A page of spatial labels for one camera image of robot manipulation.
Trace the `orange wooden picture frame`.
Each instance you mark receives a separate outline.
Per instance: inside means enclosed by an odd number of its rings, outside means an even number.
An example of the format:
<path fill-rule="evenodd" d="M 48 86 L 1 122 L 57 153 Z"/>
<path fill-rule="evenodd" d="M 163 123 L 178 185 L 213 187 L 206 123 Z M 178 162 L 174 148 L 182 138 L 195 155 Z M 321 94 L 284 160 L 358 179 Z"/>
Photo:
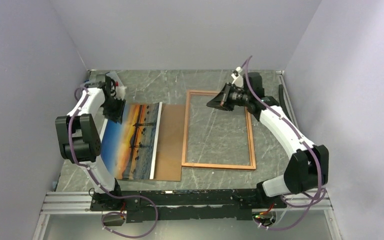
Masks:
<path fill-rule="evenodd" d="M 217 91 L 186 92 L 181 165 L 185 168 L 254 171 L 252 116 L 245 107 L 206 107 Z"/>

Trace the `sunset landscape photo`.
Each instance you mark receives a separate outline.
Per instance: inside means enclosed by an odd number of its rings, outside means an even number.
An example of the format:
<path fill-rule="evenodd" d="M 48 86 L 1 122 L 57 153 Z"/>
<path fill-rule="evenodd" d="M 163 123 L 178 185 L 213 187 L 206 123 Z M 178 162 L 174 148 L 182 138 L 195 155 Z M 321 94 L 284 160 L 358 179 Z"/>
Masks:
<path fill-rule="evenodd" d="M 121 122 L 105 120 L 101 158 L 117 180 L 152 180 L 163 103 L 127 104 Z"/>

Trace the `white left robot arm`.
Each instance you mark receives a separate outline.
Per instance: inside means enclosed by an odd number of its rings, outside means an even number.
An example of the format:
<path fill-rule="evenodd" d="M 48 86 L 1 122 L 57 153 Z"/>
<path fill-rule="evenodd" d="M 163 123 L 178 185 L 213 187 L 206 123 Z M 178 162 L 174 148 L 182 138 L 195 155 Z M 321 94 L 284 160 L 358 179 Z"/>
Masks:
<path fill-rule="evenodd" d="M 87 81 L 75 90 L 75 107 L 55 119 L 62 158 L 83 170 L 98 196 L 104 196 L 103 203 L 110 210 L 119 209 L 124 197 L 118 181 L 101 157 L 102 137 L 94 117 L 102 110 L 106 120 L 115 124 L 122 123 L 125 94 L 126 86 L 115 72 L 98 74 L 94 81 Z"/>

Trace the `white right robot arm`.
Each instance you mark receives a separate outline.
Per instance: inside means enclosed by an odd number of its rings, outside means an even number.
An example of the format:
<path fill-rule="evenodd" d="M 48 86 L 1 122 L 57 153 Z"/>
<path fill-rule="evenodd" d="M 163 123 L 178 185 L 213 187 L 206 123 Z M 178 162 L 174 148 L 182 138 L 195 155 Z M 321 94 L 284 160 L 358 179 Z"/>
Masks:
<path fill-rule="evenodd" d="M 240 75 L 235 70 L 232 77 L 233 81 L 226 83 L 207 107 L 222 111 L 245 107 L 274 135 L 289 157 L 282 175 L 260 184 L 262 189 L 255 193 L 257 205 L 266 208 L 280 195 L 300 194 L 311 189 L 321 192 L 328 181 L 328 149 L 305 137 L 288 119 L 280 103 L 265 94 L 259 73 Z"/>

